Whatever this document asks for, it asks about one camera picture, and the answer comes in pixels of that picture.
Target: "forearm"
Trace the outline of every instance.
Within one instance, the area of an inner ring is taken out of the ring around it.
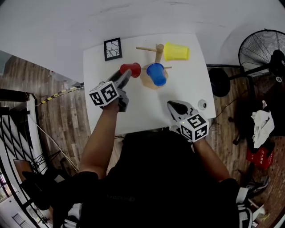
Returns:
[[[201,159],[204,169],[213,179],[222,181],[230,178],[226,166],[204,138],[194,142],[193,146],[195,153],[197,153]]]
[[[117,113],[103,110],[83,150],[80,171],[94,171],[99,178],[106,175],[114,146]]]

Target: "red box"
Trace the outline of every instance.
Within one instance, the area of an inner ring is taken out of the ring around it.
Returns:
[[[258,149],[258,152],[256,154],[253,154],[248,148],[246,153],[246,159],[261,168],[267,169],[273,163],[273,151],[269,157],[267,157],[268,152],[269,150],[265,147],[260,147]]]

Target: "plastic cup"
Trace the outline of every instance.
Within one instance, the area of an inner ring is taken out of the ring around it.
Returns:
[[[138,77],[141,74],[142,68],[137,62],[121,65],[121,74],[125,73],[128,69],[132,71],[132,77]]]
[[[147,75],[150,76],[156,86],[163,86],[166,83],[164,67],[160,63],[150,64],[147,68]]]
[[[188,60],[190,57],[190,49],[186,46],[175,45],[167,42],[164,46],[164,59],[170,60]]]

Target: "black shirt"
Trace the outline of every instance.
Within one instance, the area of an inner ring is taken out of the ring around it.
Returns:
[[[123,141],[105,179],[81,172],[80,227],[175,225],[238,227],[234,179],[221,183],[203,170],[191,144],[174,132],[140,132]]]

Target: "white table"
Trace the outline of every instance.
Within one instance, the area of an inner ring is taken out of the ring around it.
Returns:
[[[185,45],[190,48],[190,60],[166,62],[169,78],[166,85],[157,90],[143,86],[141,79],[130,78],[124,87],[130,100],[125,113],[119,113],[116,134],[156,129],[175,123],[167,109],[167,101],[182,100],[198,109],[198,102],[204,99],[208,106],[203,114],[206,118],[216,116],[211,83],[205,60],[195,34],[157,34],[121,40],[123,58],[105,61],[103,45],[84,51],[84,86],[89,125],[93,131],[102,110],[95,106],[89,92],[100,81],[105,81],[124,63],[138,62],[142,67],[154,62],[155,52],[137,50],[136,46],[155,48],[155,44]]]

